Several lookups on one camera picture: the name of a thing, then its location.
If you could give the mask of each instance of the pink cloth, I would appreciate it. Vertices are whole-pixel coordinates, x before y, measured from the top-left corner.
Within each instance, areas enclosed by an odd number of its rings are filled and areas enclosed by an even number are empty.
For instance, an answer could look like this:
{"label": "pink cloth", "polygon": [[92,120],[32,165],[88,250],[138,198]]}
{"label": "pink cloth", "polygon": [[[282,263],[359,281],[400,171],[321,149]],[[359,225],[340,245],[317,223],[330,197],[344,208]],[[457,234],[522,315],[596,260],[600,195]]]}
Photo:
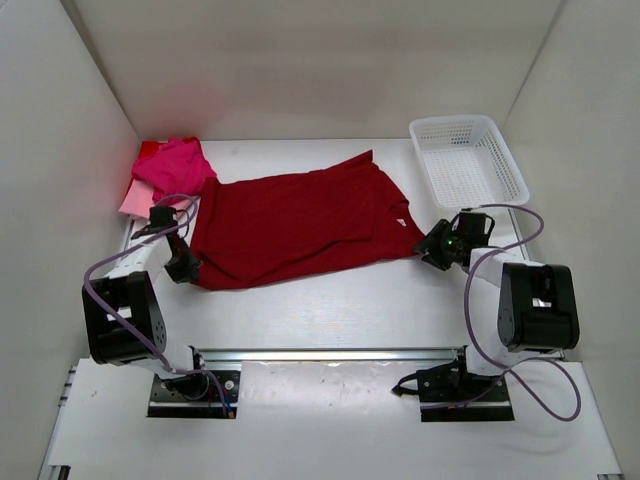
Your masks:
{"label": "pink cloth", "polygon": [[200,195],[205,179],[216,176],[197,139],[170,138],[167,143],[156,145],[157,150],[150,155],[143,156],[141,150],[131,169],[134,180],[153,186],[154,202],[174,193]]}
{"label": "pink cloth", "polygon": [[[191,202],[189,200],[179,200],[172,205],[176,210],[185,209]],[[153,201],[153,187],[140,180],[132,180],[127,196],[118,210],[120,213],[133,215],[138,218],[149,219],[149,209],[155,205]]]}

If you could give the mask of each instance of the plastic basket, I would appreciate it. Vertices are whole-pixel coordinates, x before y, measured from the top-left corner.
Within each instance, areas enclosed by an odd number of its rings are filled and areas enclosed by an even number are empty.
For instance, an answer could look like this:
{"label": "plastic basket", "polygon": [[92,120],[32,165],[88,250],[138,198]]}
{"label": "plastic basket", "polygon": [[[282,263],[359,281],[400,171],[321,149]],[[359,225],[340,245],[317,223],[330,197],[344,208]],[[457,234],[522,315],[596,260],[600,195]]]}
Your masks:
{"label": "plastic basket", "polygon": [[529,201],[520,170],[500,130],[486,115],[424,118],[411,122],[409,130],[440,207],[457,210]]}

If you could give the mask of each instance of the white wall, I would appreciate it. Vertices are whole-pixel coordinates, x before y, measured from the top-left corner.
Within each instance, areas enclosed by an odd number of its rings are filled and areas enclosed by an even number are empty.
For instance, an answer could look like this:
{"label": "white wall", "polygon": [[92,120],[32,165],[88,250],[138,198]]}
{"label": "white wall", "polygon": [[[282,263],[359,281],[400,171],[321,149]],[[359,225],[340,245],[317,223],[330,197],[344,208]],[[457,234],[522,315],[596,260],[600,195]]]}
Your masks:
{"label": "white wall", "polygon": [[559,0],[75,3],[142,137],[286,139],[502,124]]}
{"label": "white wall", "polygon": [[0,477],[29,479],[86,350],[82,274],[118,248],[138,138],[59,2],[1,5]]}
{"label": "white wall", "polygon": [[573,271],[578,353],[640,478],[640,2],[569,0],[504,133],[548,224],[534,256]]}

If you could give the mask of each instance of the perforated basket bottom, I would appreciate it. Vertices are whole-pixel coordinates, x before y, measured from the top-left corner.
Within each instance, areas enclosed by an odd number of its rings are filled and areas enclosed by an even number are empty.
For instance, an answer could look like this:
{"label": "perforated basket bottom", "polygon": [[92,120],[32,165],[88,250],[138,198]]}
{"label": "perforated basket bottom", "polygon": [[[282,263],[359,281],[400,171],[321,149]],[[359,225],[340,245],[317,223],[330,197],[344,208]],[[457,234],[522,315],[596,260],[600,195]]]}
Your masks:
{"label": "perforated basket bottom", "polygon": [[491,158],[487,147],[428,150],[422,152],[422,158],[434,194],[443,207],[469,207],[503,200],[498,177],[486,168],[487,158]]}

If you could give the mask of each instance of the bright red cloth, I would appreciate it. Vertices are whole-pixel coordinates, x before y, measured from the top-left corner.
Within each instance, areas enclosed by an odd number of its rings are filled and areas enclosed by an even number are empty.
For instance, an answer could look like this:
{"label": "bright red cloth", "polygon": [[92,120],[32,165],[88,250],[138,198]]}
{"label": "bright red cloth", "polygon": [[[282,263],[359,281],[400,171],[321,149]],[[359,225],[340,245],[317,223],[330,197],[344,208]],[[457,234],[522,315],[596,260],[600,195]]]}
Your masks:
{"label": "bright red cloth", "polygon": [[[200,195],[205,179],[216,176],[195,137],[170,138],[167,143],[142,142],[131,175],[153,186],[154,202],[174,193]],[[168,203],[179,201],[176,198]]]}
{"label": "bright red cloth", "polygon": [[412,255],[424,235],[369,151],[326,170],[205,182],[197,284],[247,288]]}

